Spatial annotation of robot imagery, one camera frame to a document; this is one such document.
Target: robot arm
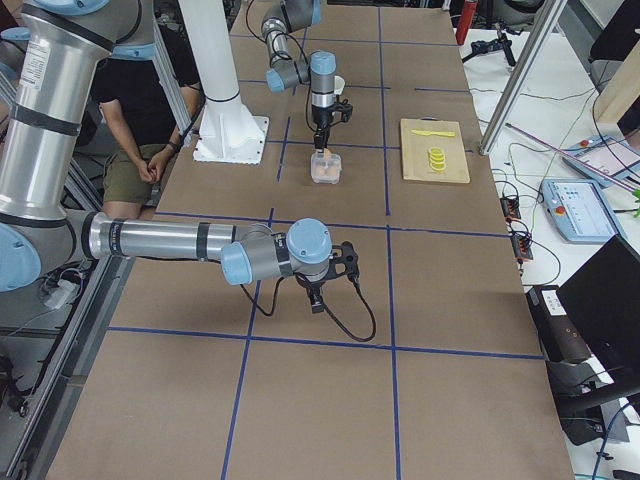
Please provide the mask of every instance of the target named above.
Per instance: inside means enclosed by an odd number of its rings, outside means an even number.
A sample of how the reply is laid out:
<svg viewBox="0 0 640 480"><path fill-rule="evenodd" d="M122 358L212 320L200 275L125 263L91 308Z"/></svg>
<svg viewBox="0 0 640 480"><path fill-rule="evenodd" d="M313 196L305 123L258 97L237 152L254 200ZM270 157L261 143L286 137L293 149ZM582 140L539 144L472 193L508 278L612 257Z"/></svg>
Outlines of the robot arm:
<svg viewBox="0 0 640 480"><path fill-rule="evenodd" d="M313 0L308 14L311 5L290 1L288 13L274 14L270 24L280 22L287 31L311 24L319 20L319 4ZM121 255L221 263L232 285L296 276L314 312L325 307L321 287L328 280L346 275L359 292L353 247L334 247L317 220L300 220L283 234L264 225L120 220L64 210L59 199L96 64L116 44L153 43L152 2L27 0L22 16L31 40L0 162L0 291L29 285L69 262ZM280 45L277 29L267 35ZM312 83L327 90L314 95L330 109L335 61L331 72L320 62L325 70L315 74L311 63ZM340 273L337 265L344 267Z"/></svg>
<svg viewBox="0 0 640 480"><path fill-rule="evenodd" d="M293 32L315 25L320 19L319 0L283 0L265 14L262 37L269 54L267 83L272 92L282 92L309 81L306 58L301 55L299 60L294 60L287 41Z"/></svg>
<svg viewBox="0 0 640 480"><path fill-rule="evenodd" d="M330 52L311 54L310 65L302 52L294 60L287 47L291 33L315 25L320 21L318 0L281 0L271 7L262 20L262 37L267 45L269 66L267 84L272 92L309 82L311 89L311 117L316 125L313 144L317 151L327 148L331 127L348 122L353 106L336 95L336 59ZM340 114L338 122L334 115Z"/></svg>

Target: blue joint cap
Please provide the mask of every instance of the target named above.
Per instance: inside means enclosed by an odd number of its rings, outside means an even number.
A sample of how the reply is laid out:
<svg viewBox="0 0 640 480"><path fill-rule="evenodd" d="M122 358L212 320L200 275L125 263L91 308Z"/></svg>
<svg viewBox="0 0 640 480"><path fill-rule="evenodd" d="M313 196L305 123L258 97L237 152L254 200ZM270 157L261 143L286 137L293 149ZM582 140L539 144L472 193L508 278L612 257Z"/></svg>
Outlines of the blue joint cap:
<svg viewBox="0 0 640 480"><path fill-rule="evenodd" d="M224 278L230 285L251 283L251 263L244 247L239 242L233 242L222 247L220 264Z"/></svg>
<svg viewBox="0 0 640 480"><path fill-rule="evenodd" d="M329 229L314 218L298 220L287 233L287 248L302 263L322 263L329 258L333 248Z"/></svg>
<svg viewBox="0 0 640 480"><path fill-rule="evenodd" d="M35 282L41 268L38 252L29 240L0 223L0 292Z"/></svg>
<svg viewBox="0 0 640 480"><path fill-rule="evenodd" d="M313 0L313 14L311 15L311 25L317 25L322 20L322 9L320 0Z"/></svg>
<svg viewBox="0 0 640 480"><path fill-rule="evenodd" d="M31 39L31 32L27 27L13 27L3 30L0 37L10 42L28 42Z"/></svg>
<svg viewBox="0 0 640 480"><path fill-rule="evenodd" d="M336 56L330 52L311 54L311 70L316 75L331 75L336 71Z"/></svg>
<svg viewBox="0 0 640 480"><path fill-rule="evenodd" d="M109 0L34 0L34 3L47 12L73 17L97 12Z"/></svg>
<svg viewBox="0 0 640 480"><path fill-rule="evenodd" d="M113 49L111 58L115 60L131 60L134 62L144 62L152 60L156 54L154 43L147 45L117 45Z"/></svg>
<svg viewBox="0 0 640 480"><path fill-rule="evenodd" d="M274 93L284 92L284 81L278 72L276 72L273 68L267 70L267 85L269 85L269 90Z"/></svg>

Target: monitor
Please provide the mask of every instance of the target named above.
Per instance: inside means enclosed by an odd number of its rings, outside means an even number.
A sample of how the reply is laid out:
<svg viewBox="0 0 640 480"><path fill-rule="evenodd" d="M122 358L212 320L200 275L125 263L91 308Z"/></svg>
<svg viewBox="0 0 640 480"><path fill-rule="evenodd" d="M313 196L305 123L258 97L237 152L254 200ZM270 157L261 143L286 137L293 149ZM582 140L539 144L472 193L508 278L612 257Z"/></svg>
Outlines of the monitor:
<svg viewBox="0 0 640 480"><path fill-rule="evenodd" d="M589 349L614 380L556 402L558 411L574 413L620 397L628 397L640 410L640 255L615 235L557 293Z"/></svg>

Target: white pillar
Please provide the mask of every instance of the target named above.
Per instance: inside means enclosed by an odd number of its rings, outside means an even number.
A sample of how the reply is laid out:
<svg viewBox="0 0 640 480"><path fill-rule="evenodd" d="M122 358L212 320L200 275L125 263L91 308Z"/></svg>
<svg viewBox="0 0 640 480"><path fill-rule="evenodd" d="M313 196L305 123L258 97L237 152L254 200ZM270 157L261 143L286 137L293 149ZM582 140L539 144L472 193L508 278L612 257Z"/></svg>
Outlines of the white pillar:
<svg viewBox="0 0 640 480"><path fill-rule="evenodd" d="M222 0L179 3L207 95L194 158L260 163L269 119L253 117L240 98Z"/></svg>

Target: brown tabletop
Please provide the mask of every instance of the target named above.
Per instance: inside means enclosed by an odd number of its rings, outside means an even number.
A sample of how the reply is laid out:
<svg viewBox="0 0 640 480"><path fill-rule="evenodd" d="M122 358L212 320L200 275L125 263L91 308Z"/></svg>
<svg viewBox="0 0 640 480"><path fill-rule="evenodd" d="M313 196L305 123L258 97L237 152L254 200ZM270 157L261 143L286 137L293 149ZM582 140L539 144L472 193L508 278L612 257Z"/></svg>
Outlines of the brown tabletop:
<svg viewBox="0 0 640 480"><path fill-rule="evenodd" d="M267 318L215 265L137 260L48 478L572 478L489 161L472 153L480 130L448 15L323 17L298 38L335 52L347 81L353 118L330 140L340 182L312 182L306 89L268 91L265 48L241 12L243 101L270 117L262 162L196 163L194 142L157 218L279 231L322 220L359 254L376 338L354 342L311 314L291 279ZM400 118L425 116L460 122L469 185L402 180ZM267 305L274 284L249 290ZM324 296L368 333L348 282Z"/></svg>

